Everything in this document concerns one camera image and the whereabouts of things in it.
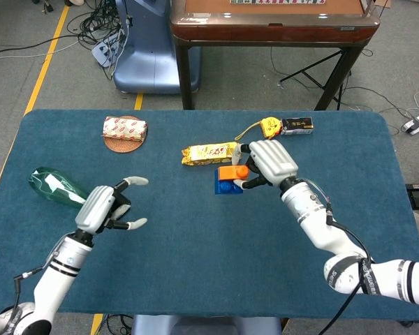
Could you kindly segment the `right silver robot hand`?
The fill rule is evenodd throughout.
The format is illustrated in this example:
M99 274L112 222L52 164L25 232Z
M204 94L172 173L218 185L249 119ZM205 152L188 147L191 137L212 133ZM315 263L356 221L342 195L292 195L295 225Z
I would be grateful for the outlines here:
M233 183L242 190L262 185L280 188L285 180L297 179L298 166L277 140L259 140L249 144L237 144L232 165L237 165L242 154L248 154L247 167L258 176L251 180L234 179Z

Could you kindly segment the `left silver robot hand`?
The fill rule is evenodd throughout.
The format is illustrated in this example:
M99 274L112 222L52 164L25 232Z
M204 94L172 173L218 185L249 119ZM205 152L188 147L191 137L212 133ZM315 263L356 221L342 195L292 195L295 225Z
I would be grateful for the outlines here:
M122 179L116 186L97 186L85 200L75 222L78 229L91 235L104 229L136 230L143 226L146 218L124 222L120 218L131 208L131 201L122 195L129 186L145 186L149 180L132 176Z

